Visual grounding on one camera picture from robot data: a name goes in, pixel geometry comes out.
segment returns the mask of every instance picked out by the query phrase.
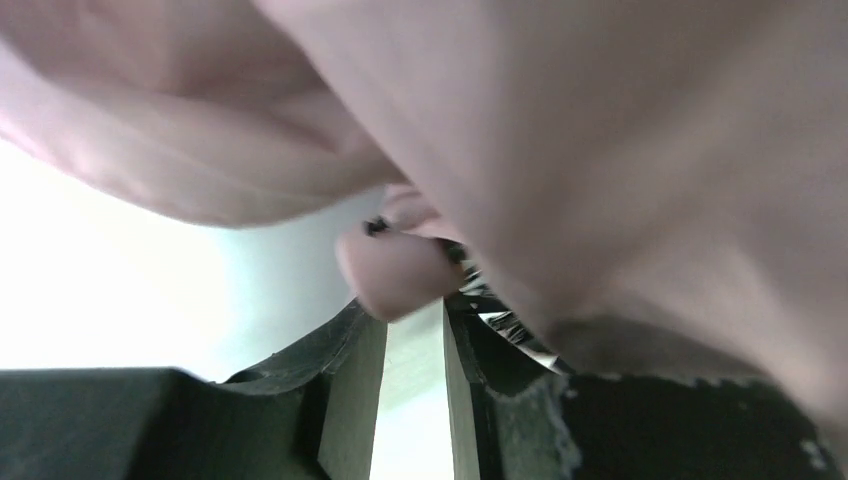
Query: pink cloth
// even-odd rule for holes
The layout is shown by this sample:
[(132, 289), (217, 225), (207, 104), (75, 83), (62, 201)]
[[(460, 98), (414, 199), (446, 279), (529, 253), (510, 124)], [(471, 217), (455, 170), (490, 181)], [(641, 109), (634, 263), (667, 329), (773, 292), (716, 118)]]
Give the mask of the pink cloth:
[(688, 360), (697, 342), (768, 374), (845, 459), (846, 18), (841, 0), (0, 0), (0, 132), (196, 223), (414, 185), (393, 215), (466, 242), (566, 358), (736, 371)]

